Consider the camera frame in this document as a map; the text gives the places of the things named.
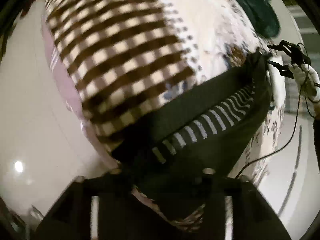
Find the white gloved right hand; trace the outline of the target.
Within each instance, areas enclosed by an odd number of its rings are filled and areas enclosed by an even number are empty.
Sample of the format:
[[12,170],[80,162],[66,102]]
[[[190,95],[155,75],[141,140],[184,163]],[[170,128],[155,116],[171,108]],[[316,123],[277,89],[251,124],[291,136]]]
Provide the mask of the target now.
[[319,103],[319,76],[309,64],[289,64],[299,92],[312,103]]

